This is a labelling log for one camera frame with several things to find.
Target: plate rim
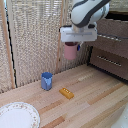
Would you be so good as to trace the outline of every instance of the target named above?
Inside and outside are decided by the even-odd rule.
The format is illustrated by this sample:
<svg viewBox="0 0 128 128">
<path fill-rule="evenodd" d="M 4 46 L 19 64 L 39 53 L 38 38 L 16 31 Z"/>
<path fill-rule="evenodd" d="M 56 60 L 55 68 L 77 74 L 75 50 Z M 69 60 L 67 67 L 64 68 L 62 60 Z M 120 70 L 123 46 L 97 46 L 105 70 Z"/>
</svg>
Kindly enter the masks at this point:
<svg viewBox="0 0 128 128">
<path fill-rule="evenodd" d="M 26 105 L 32 107 L 36 111 L 36 113 L 38 115 L 38 121 L 39 121 L 37 128 L 39 128 L 39 126 L 40 126 L 40 115 L 39 115 L 39 112 L 37 111 L 37 109 L 34 106 L 32 106 L 31 104 L 28 104 L 28 103 L 25 103 L 25 102 L 12 102 L 12 103 L 9 103 L 9 104 L 6 104 L 6 105 L 0 107 L 0 110 L 4 107 L 8 106 L 8 105 L 12 105 L 12 104 L 15 104 L 15 103 L 17 103 L 17 104 L 26 104 Z"/>
</svg>

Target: blue cup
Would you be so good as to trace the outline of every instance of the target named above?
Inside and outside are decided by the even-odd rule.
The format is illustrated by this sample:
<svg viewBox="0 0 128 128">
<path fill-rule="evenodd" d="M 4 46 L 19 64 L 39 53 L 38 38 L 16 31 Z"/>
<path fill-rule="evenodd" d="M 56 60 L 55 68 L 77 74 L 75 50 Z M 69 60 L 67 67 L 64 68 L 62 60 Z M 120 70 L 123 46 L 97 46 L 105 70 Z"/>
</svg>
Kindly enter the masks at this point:
<svg viewBox="0 0 128 128">
<path fill-rule="evenodd" d="M 50 90 L 52 88 L 52 74 L 49 72 L 44 72 L 41 75 L 41 87 L 45 90 Z"/>
</svg>

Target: yellow block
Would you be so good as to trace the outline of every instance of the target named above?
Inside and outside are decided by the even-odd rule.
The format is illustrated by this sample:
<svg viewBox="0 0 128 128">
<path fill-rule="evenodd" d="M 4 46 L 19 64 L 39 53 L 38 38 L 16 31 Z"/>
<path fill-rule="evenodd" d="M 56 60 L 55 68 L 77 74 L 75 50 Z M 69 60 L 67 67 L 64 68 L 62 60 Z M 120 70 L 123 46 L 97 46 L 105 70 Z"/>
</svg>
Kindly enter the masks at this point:
<svg viewBox="0 0 128 128">
<path fill-rule="evenodd" d="M 70 92 L 69 90 L 67 90 L 66 88 L 59 90 L 59 92 L 68 99 L 71 99 L 74 97 L 74 94 L 72 92 Z"/>
</svg>

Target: wood grain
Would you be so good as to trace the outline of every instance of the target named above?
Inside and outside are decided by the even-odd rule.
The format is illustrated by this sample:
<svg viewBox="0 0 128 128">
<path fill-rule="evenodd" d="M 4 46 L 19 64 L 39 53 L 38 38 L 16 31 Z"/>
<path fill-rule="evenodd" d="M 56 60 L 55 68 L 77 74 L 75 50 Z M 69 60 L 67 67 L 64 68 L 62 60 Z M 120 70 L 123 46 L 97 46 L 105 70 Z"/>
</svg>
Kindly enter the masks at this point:
<svg viewBox="0 0 128 128">
<path fill-rule="evenodd" d="M 63 87 L 74 93 L 64 97 Z M 12 102 L 33 105 L 39 128 L 111 128 L 128 103 L 128 86 L 97 69 L 82 65 L 53 76 L 52 89 L 37 81 L 0 95 L 0 107 Z"/>
</svg>

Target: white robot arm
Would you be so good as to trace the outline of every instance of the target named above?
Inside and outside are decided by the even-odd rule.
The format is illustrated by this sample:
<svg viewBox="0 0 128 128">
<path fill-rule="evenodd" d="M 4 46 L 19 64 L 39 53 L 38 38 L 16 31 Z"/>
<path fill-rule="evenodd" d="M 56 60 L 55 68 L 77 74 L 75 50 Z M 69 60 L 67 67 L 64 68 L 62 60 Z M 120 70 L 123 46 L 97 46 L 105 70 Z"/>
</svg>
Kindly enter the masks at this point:
<svg viewBox="0 0 128 128">
<path fill-rule="evenodd" d="M 62 42 L 85 42 L 97 39 L 96 21 L 106 17 L 110 0 L 73 0 L 71 27 L 61 27 Z"/>
</svg>

